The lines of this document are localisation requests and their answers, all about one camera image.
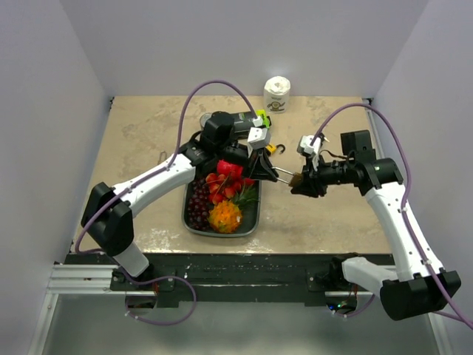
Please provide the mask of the large brass padlock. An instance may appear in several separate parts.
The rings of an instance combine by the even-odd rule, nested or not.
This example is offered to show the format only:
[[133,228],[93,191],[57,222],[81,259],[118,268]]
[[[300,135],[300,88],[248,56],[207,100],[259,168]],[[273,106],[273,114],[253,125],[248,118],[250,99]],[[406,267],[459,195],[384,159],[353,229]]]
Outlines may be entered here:
[[277,180],[290,187],[296,187],[303,181],[303,174],[301,173],[292,172],[280,167],[274,167],[273,169],[279,174]]

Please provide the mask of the small brass padlock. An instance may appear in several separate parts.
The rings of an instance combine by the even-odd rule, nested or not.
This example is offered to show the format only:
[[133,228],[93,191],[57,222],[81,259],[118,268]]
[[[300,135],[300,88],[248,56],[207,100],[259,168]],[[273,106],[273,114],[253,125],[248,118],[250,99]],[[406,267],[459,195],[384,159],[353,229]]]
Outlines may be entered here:
[[163,163],[166,159],[167,159],[167,152],[166,151],[161,151],[157,164]]

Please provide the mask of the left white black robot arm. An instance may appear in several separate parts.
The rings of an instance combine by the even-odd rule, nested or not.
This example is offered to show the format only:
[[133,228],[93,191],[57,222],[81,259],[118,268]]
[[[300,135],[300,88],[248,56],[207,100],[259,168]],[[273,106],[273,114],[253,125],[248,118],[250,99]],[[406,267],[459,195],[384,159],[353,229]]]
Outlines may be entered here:
[[277,180],[266,149],[270,132],[262,119],[252,121],[245,144],[239,142],[236,127],[231,114],[214,112],[203,129],[164,162],[124,183],[92,188],[81,226],[126,271],[135,289],[145,290],[153,281],[150,262],[134,242],[133,220],[148,205],[210,172],[219,160],[241,166],[243,176],[253,180]]

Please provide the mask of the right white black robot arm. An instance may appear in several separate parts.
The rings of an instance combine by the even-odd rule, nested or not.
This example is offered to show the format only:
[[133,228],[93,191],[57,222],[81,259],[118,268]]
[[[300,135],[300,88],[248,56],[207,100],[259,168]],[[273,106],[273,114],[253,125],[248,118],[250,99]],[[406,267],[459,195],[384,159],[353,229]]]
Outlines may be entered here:
[[379,159],[370,132],[341,134],[343,156],[324,161],[324,136],[303,136],[297,151],[306,163],[290,182],[294,195],[323,197],[328,186],[352,184],[375,212],[389,241],[395,270],[377,266],[357,253],[332,258],[319,282],[339,291],[352,284],[373,293],[392,320],[441,311],[461,285],[430,248],[408,204],[403,177],[391,158]]

